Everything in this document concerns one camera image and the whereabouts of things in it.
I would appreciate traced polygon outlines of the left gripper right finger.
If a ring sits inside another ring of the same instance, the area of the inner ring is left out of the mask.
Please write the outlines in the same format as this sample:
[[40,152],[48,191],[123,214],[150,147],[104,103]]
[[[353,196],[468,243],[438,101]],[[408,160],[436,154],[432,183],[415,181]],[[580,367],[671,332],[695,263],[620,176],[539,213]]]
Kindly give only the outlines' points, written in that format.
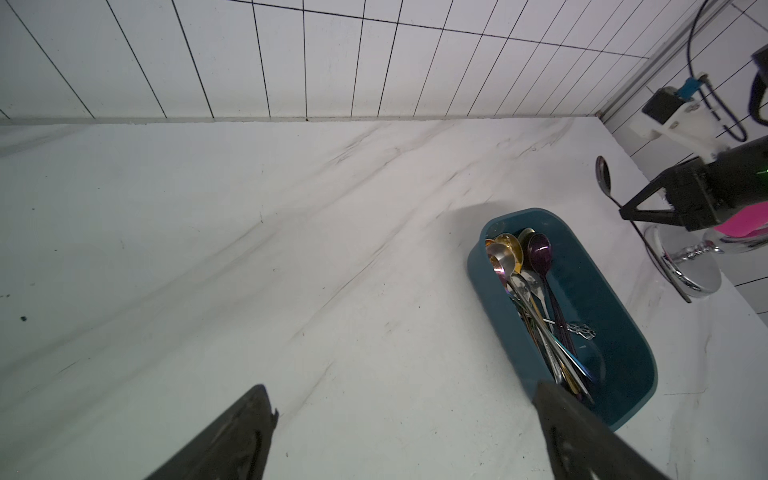
[[575,397],[540,382],[533,405],[556,479],[664,479]]

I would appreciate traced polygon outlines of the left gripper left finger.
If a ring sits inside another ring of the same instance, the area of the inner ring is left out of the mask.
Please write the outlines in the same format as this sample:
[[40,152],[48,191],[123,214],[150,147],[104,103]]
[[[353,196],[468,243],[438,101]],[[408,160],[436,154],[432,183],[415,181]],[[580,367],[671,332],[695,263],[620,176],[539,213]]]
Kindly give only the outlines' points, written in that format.
[[161,465],[151,479],[261,479],[279,412],[255,385]]

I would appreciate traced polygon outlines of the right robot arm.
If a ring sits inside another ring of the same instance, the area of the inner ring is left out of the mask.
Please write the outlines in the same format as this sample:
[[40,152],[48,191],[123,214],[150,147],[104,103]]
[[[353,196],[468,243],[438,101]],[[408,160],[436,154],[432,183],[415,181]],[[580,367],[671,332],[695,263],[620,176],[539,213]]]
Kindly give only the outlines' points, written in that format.
[[710,227],[736,237],[767,221],[767,139],[750,136],[705,74],[657,90],[632,123],[649,140],[667,138],[692,158],[670,166],[619,209],[623,219]]

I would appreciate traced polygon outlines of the black spoon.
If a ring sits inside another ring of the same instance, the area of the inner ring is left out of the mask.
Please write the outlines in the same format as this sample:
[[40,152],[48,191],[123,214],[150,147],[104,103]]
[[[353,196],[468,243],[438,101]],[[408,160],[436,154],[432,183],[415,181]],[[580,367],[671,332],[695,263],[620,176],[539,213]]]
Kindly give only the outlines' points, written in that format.
[[[618,208],[620,208],[621,204],[612,196],[612,183],[611,183],[610,171],[609,171],[608,164],[603,156],[598,156],[596,158],[595,176],[596,176],[597,184],[600,190],[602,191],[602,193],[609,200],[611,200]],[[635,230],[636,234],[639,236],[640,240],[642,241],[644,248],[646,250],[646,253],[650,257],[653,265],[656,267],[656,269],[661,274],[661,276],[675,289],[677,294],[687,304],[691,304],[692,299],[689,297],[687,293],[683,291],[683,289],[672,279],[669,273],[664,269],[659,256],[653,250],[652,246],[650,245],[650,243],[648,242],[644,234],[641,232],[637,224],[634,221],[630,221],[630,224]]]

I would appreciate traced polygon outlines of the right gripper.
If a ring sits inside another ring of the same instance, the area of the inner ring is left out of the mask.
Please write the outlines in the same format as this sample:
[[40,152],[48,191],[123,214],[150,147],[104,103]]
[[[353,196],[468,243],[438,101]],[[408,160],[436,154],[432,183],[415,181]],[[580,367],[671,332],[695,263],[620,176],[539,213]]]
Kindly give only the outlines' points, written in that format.
[[[707,169],[700,158],[689,159],[667,168],[619,208],[624,220],[684,227],[697,231],[725,223],[729,206],[715,192]],[[641,209],[646,200],[665,191],[671,209]]]

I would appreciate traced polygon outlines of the teal storage box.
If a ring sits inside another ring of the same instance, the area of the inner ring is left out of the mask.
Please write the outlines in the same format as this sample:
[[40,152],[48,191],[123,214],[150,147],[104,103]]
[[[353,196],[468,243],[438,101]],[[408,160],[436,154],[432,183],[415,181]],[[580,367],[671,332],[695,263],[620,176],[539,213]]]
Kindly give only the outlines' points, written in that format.
[[470,250],[467,273],[525,395],[552,375],[523,320],[493,273],[485,242],[530,227],[553,247],[549,285],[570,325],[584,325],[595,336],[572,337],[579,361],[592,375],[585,406],[612,430],[634,416],[652,397],[657,368],[650,346],[620,299],[569,226],[554,213],[529,208],[489,220]]

